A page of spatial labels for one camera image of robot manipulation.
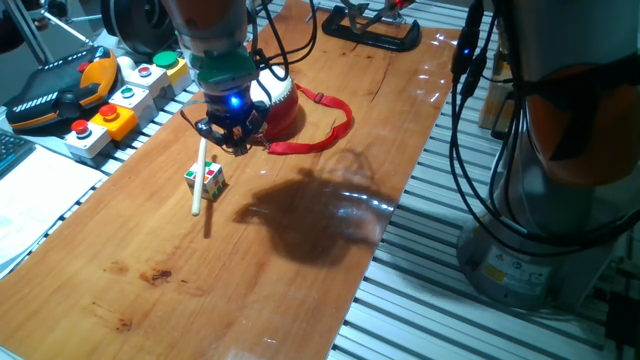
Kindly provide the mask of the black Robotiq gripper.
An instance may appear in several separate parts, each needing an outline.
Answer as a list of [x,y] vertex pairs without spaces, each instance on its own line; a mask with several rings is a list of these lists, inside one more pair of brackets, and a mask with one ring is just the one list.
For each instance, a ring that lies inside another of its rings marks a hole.
[[195,123],[197,133],[228,154],[237,154],[231,137],[220,133],[238,127],[238,154],[246,155],[250,148],[265,142],[269,102],[253,100],[252,83],[218,84],[202,82],[206,115]]

